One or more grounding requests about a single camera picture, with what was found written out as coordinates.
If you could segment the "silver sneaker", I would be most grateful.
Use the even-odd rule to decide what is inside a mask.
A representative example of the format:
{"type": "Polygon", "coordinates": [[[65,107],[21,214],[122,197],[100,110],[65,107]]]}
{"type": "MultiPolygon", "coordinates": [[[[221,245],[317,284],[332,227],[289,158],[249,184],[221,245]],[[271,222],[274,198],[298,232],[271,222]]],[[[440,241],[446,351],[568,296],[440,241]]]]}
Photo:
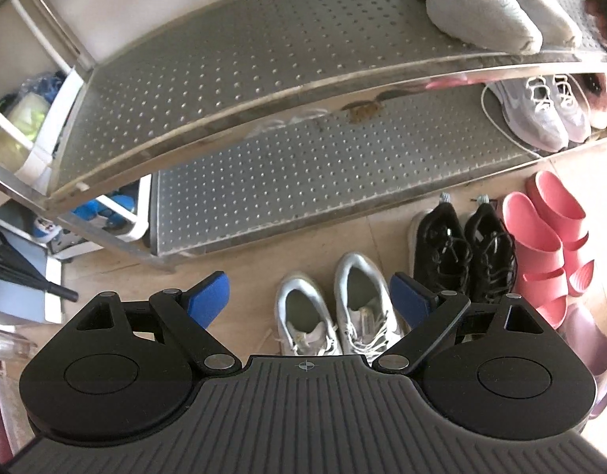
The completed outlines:
{"type": "Polygon", "coordinates": [[[369,364],[404,336],[379,268],[360,252],[347,252],[335,271],[334,296],[341,346],[345,354],[369,364]]]}
{"type": "Polygon", "coordinates": [[[275,318],[282,355],[343,354],[337,326],[322,291],[304,273],[292,273],[281,280],[276,294],[275,318]]]}

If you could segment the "black sneaker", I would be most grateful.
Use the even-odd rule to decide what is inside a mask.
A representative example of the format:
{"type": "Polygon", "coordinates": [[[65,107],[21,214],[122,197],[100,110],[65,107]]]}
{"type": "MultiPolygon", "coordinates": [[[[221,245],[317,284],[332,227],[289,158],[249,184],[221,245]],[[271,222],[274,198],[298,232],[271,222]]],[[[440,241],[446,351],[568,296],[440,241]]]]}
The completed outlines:
{"type": "Polygon", "coordinates": [[[515,241],[487,195],[476,199],[475,212],[464,225],[471,250],[468,296],[475,303],[494,303],[514,289],[517,276],[515,241]]]}
{"type": "Polygon", "coordinates": [[[409,224],[409,275],[432,292],[466,293],[472,252],[449,193],[409,224]]]}

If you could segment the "pink slide sandal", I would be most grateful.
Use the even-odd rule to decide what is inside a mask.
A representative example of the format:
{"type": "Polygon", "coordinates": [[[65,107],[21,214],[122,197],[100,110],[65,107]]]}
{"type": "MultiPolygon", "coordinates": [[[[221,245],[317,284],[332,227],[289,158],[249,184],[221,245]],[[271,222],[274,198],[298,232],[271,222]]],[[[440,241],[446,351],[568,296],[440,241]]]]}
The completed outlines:
{"type": "Polygon", "coordinates": [[[563,244],[569,294],[583,296],[592,284],[595,252],[585,209],[553,172],[537,171],[526,181],[526,191],[539,216],[563,244]]]}
{"type": "Polygon", "coordinates": [[[512,192],[505,196],[501,214],[506,230],[515,241],[514,292],[523,296],[552,329],[558,329],[567,314],[563,243],[524,193],[512,192]]]}

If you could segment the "lilac patterned slipper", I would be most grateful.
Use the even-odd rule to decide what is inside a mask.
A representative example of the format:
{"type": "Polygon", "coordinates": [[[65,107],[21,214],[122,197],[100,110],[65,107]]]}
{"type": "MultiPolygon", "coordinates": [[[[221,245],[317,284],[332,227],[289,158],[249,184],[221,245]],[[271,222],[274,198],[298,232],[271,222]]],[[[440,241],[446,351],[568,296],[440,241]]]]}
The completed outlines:
{"type": "Polygon", "coordinates": [[[596,324],[591,311],[570,305],[558,333],[588,367],[596,383],[596,400],[590,414],[595,419],[607,407],[607,335],[596,324]]]}

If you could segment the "white sneaker with bubble heel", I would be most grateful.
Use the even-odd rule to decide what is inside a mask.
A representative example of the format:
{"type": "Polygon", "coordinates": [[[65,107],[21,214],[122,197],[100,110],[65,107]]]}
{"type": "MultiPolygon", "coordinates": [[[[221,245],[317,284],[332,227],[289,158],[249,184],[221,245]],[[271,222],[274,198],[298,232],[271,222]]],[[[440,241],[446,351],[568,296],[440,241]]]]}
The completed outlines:
{"type": "Polygon", "coordinates": [[[436,28],[466,44],[523,56],[543,46],[543,35],[517,0],[422,1],[436,28]]]}

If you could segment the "white grey mesh sneaker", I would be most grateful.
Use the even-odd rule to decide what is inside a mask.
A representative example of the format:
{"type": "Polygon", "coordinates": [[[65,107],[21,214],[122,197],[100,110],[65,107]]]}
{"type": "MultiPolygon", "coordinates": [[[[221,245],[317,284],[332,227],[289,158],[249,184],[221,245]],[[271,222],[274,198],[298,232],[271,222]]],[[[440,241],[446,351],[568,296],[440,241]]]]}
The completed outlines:
{"type": "Polygon", "coordinates": [[[517,0],[543,35],[543,45],[578,48],[582,32],[558,0],[517,0]]]}

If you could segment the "blue white roller skate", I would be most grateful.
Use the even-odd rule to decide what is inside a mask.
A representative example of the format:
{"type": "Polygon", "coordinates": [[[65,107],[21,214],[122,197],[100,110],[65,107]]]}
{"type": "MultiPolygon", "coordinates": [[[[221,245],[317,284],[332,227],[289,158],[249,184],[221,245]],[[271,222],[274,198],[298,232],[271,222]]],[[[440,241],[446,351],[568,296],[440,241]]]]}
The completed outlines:
{"type": "MultiPolygon", "coordinates": [[[[115,204],[120,205],[126,211],[134,212],[136,210],[136,201],[130,195],[120,192],[111,193],[108,196],[115,204]]],[[[92,223],[93,226],[105,229],[106,231],[117,231],[129,225],[129,221],[116,211],[108,208],[98,199],[90,200],[79,205],[72,211],[72,214],[78,218],[92,223]]],[[[42,244],[49,244],[49,249],[54,253],[61,252],[69,247],[85,243],[86,240],[64,229],[48,219],[39,215],[34,218],[32,223],[31,235],[42,244]]]]}

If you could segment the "black folded umbrella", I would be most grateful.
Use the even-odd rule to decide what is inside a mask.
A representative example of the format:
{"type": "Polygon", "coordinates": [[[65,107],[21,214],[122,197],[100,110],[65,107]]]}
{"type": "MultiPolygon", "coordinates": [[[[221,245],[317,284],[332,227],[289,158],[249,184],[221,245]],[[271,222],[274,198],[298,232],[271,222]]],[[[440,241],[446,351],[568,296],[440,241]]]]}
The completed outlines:
{"type": "Polygon", "coordinates": [[[0,231],[0,280],[56,295],[70,302],[79,300],[79,293],[54,284],[42,275],[0,231]]]}

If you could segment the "clear glass bottle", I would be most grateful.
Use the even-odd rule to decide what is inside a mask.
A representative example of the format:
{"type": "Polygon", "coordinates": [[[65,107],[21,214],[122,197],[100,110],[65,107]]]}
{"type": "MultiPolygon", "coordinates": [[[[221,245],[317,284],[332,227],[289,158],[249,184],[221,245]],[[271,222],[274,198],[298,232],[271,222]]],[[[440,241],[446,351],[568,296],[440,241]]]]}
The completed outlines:
{"type": "Polygon", "coordinates": [[[0,330],[0,361],[29,361],[38,352],[38,346],[19,334],[0,330]]]}

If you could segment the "metal perforated shoe rack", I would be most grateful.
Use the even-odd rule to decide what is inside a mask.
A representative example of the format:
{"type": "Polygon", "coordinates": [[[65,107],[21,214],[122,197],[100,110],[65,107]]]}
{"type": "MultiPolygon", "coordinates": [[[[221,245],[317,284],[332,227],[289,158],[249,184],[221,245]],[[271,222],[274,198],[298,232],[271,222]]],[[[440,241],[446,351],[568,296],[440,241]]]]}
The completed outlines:
{"type": "Polygon", "coordinates": [[[226,0],[98,65],[67,128],[47,211],[151,175],[138,245],[169,269],[238,246],[516,169],[482,83],[606,73],[580,0],[579,48],[534,56],[445,36],[418,0],[226,0]]]}

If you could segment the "grey sneaker on rack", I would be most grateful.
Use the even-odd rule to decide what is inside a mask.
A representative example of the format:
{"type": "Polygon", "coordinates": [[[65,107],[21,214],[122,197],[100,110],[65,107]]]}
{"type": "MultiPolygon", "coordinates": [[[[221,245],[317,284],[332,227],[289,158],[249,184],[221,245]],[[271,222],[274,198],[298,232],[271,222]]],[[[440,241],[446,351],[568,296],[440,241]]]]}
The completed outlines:
{"type": "Polygon", "coordinates": [[[568,146],[566,126],[545,77],[493,81],[487,89],[499,100],[504,120],[518,139],[547,153],[568,146]]]}
{"type": "Polygon", "coordinates": [[[576,143],[586,142],[591,136],[591,123],[576,98],[569,77],[567,75],[552,75],[549,78],[549,89],[569,140],[576,143]]]}

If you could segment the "white storage shelf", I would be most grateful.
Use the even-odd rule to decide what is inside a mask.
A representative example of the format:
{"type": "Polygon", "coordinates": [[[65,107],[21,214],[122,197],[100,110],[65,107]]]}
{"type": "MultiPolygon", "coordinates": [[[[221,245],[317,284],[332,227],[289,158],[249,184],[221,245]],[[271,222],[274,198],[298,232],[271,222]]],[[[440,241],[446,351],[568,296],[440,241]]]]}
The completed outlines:
{"type": "Polygon", "coordinates": [[[59,260],[95,252],[106,243],[138,245],[149,228],[151,175],[81,203],[70,203],[59,215],[47,211],[67,128],[86,88],[82,50],[51,18],[43,0],[4,0],[0,6],[0,69],[14,78],[10,89],[0,89],[0,208],[12,200],[14,185],[20,185],[28,194],[17,198],[19,205],[34,217],[39,215],[86,240],[54,254],[49,244],[39,243],[31,235],[33,219],[22,236],[59,260]],[[126,211],[108,199],[115,192],[133,197],[136,210],[126,211]],[[94,199],[122,215],[129,225],[106,231],[72,214],[94,199]]]}

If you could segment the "pink furry slipper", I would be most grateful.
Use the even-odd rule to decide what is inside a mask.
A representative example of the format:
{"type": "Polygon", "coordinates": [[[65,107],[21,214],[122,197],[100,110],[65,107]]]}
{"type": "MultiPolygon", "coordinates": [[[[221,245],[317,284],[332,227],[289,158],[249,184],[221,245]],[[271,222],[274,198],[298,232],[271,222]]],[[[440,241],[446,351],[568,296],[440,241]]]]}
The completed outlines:
{"type": "Polygon", "coordinates": [[[583,74],[580,83],[588,101],[592,127],[599,130],[607,128],[607,74],[583,74]]]}

